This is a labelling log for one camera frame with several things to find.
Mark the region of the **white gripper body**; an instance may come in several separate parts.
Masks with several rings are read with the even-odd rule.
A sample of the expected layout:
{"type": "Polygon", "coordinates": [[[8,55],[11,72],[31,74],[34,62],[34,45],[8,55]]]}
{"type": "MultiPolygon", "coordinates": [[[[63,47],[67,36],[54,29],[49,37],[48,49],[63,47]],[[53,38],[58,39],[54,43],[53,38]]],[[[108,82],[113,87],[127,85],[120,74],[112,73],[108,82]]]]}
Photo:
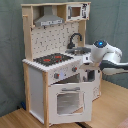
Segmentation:
{"type": "Polygon", "coordinates": [[[83,70],[98,70],[99,64],[91,60],[90,53],[81,56],[80,68],[83,70]]]}

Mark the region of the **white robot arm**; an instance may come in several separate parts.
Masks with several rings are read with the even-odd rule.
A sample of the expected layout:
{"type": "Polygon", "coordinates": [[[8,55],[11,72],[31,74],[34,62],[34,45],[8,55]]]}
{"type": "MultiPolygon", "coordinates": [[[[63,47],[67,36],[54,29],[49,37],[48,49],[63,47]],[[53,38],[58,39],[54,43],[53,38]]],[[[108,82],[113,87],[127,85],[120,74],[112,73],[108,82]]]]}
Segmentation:
{"type": "Polygon", "coordinates": [[[97,40],[91,47],[91,64],[83,63],[80,68],[99,69],[106,75],[128,73],[128,63],[121,63],[122,51],[105,40],[97,40]]]}

